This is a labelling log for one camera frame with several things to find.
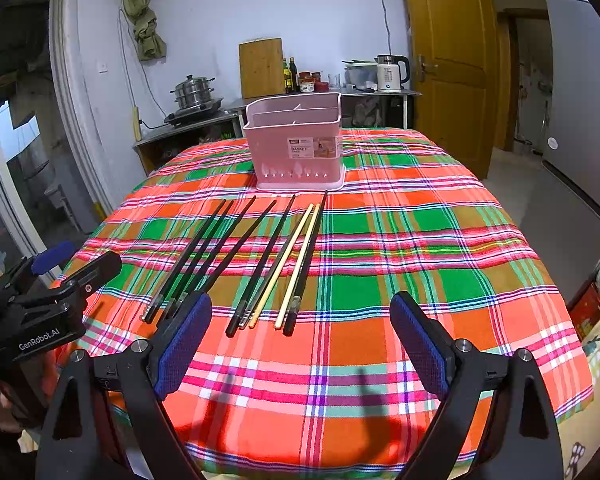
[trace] refrigerator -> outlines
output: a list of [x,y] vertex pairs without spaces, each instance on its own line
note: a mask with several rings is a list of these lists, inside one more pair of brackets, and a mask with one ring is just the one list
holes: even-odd
[[600,266],[600,18],[547,0],[554,90],[542,171],[520,224],[569,306]]

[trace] blue gripper pad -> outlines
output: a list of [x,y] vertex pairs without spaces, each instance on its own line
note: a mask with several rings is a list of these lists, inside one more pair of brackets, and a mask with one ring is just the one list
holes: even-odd
[[[160,400],[164,400],[168,394],[177,391],[180,387],[189,364],[211,323],[211,298],[208,294],[196,292],[190,294],[180,306],[179,314],[189,309],[191,301],[195,303],[175,330],[171,341],[165,346],[157,364],[154,392]],[[170,321],[179,323],[178,314]]]
[[424,389],[440,401],[444,400],[450,384],[445,363],[451,350],[448,346],[445,348],[442,341],[434,343],[432,338],[438,338],[431,333],[429,318],[407,292],[398,292],[392,297],[389,318]]
[[33,258],[31,264],[31,273],[34,276],[41,276],[49,272],[56,265],[70,259],[75,254],[75,246],[69,241],[60,242],[55,247],[47,249]]

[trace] electric kettle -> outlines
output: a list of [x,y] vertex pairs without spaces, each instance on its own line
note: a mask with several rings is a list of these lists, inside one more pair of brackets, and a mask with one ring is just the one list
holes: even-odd
[[[400,65],[403,62],[406,69],[406,75],[401,78]],[[378,56],[378,90],[385,92],[399,92],[402,90],[402,83],[406,83],[410,76],[409,58],[405,56]]]

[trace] tiled floor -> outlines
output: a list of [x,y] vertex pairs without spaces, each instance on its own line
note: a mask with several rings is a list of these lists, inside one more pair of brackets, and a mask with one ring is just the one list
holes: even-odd
[[482,183],[518,226],[525,215],[539,171],[540,156],[493,149],[489,174]]

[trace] bottle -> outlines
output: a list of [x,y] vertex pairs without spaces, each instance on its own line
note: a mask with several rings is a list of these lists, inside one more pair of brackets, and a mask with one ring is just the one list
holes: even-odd
[[282,58],[283,62],[283,70],[285,73],[285,92],[291,92],[291,72],[289,72],[289,67],[286,65],[286,57]]
[[289,58],[289,72],[291,72],[291,91],[298,92],[298,69],[292,57]]

